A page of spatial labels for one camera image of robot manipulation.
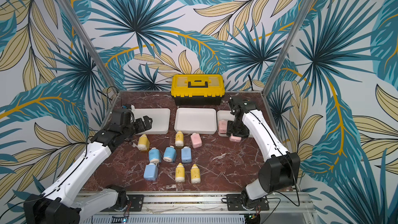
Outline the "pink pencil sharpener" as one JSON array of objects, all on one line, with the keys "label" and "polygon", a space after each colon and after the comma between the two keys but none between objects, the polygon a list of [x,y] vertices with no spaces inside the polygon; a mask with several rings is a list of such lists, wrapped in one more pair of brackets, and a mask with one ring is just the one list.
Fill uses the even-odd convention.
[{"label": "pink pencil sharpener", "polygon": [[218,123],[218,132],[219,134],[226,134],[228,129],[228,121],[227,120],[219,120]]},{"label": "pink pencil sharpener", "polygon": [[238,136],[231,135],[231,136],[229,137],[229,140],[230,140],[231,142],[239,143],[239,142],[241,142],[242,138],[241,138],[241,137],[238,137]]},{"label": "pink pencil sharpener", "polygon": [[203,145],[202,139],[198,133],[193,133],[190,138],[193,148],[199,148]]}]

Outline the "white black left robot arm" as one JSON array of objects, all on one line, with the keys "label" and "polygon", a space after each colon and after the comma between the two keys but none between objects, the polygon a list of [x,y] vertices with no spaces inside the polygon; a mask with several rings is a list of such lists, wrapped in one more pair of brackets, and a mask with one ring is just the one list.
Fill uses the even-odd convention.
[{"label": "white black left robot arm", "polygon": [[23,204],[28,224],[79,224],[93,215],[114,208],[126,211],[130,204],[126,190],[110,185],[100,193],[76,201],[82,187],[96,169],[128,138],[152,128],[148,116],[135,118],[131,109],[112,111],[105,129],[99,130],[82,155],[40,195],[31,194]]}]

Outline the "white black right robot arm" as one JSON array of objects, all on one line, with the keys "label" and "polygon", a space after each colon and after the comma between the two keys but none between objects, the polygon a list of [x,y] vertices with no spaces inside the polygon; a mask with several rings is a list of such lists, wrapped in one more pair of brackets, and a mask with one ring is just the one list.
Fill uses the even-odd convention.
[{"label": "white black right robot arm", "polygon": [[240,195],[241,205],[252,209],[267,195],[296,187],[301,160],[296,152],[291,153],[279,141],[256,103],[238,97],[229,97],[228,103],[234,120],[228,121],[227,136],[247,138],[252,135],[264,159],[258,179],[248,184]]}]

